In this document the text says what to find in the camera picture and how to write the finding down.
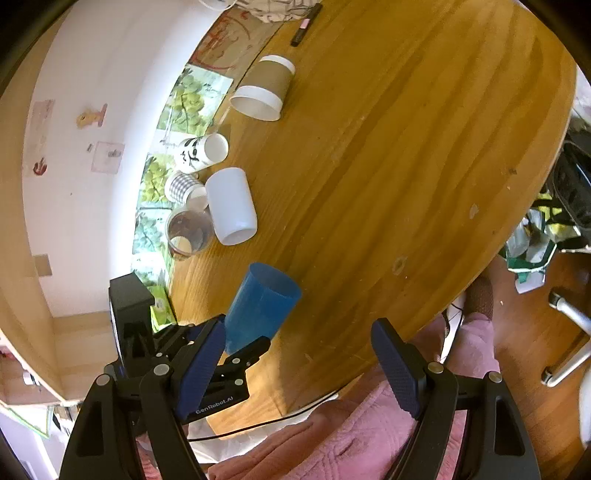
white plastic cup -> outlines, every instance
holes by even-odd
[[[244,170],[219,170],[205,182],[205,189],[213,230],[222,245],[241,244],[255,235],[256,211]]]

blue plastic cup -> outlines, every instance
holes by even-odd
[[[272,339],[300,298],[297,283],[281,270],[250,264],[224,322],[228,355],[260,336]]]

sticker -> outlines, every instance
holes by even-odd
[[[94,111],[87,108],[84,112],[76,118],[76,125],[78,128],[88,127],[96,123],[97,127],[102,127],[105,121],[105,114],[107,113],[107,104],[103,105],[102,110]]]
[[[23,152],[22,169],[25,176],[40,177],[47,170],[47,133],[55,103],[55,100],[33,103]]]
[[[40,177],[47,171],[47,165],[45,163],[45,157],[42,157],[41,160],[35,162],[33,165],[33,173]]]
[[[117,175],[124,151],[123,143],[97,142],[90,170],[95,173]]]

round table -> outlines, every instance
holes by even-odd
[[[371,323],[408,339],[486,267],[546,179],[575,63],[511,0],[324,0],[261,52],[297,67],[282,118],[229,111],[219,167],[246,171],[258,233],[175,267],[179,319],[227,311],[264,262],[303,297],[248,370],[251,397],[209,417],[223,433],[277,418],[376,358]]]

pink blanket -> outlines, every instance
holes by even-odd
[[[444,321],[438,316],[413,343],[428,361],[439,360]],[[447,367],[482,378],[499,371],[493,327],[473,313],[456,335]],[[466,415],[456,413],[438,480],[450,480],[459,454]],[[310,417],[271,435],[245,455],[213,465],[211,480],[382,480],[415,426],[402,410],[379,366],[339,400],[322,404]]]

